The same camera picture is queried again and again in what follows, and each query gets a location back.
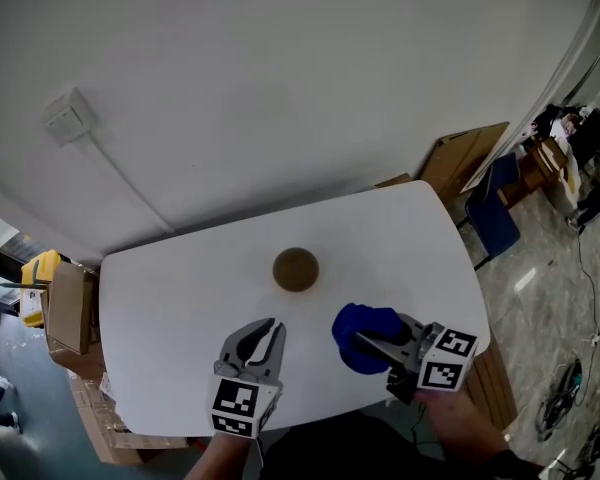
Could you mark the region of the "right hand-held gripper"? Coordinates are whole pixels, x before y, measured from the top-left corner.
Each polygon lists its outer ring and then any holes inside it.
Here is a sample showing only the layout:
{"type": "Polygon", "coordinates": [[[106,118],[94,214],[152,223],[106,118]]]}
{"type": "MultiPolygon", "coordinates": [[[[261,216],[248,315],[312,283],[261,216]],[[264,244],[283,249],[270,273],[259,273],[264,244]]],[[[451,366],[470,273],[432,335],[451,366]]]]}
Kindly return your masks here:
{"type": "Polygon", "coordinates": [[[407,314],[398,317],[398,344],[355,335],[362,353],[389,363],[387,390],[405,403],[416,391],[457,392],[476,354],[478,337],[438,322],[422,324],[407,314]]]}

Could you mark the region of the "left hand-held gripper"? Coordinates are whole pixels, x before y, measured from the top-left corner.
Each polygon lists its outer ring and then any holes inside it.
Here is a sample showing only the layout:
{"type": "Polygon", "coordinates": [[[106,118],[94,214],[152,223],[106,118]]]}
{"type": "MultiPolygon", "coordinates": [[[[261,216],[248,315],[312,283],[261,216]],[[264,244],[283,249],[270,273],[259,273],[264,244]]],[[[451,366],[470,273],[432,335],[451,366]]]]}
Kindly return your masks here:
{"type": "Polygon", "coordinates": [[[210,423],[216,432],[256,439],[276,409],[283,384],[267,373],[282,365],[286,340],[283,323],[275,326],[258,362],[265,369],[264,375],[258,376],[246,365],[274,324],[274,318],[256,320],[225,339],[210,382],[210,423]]]}

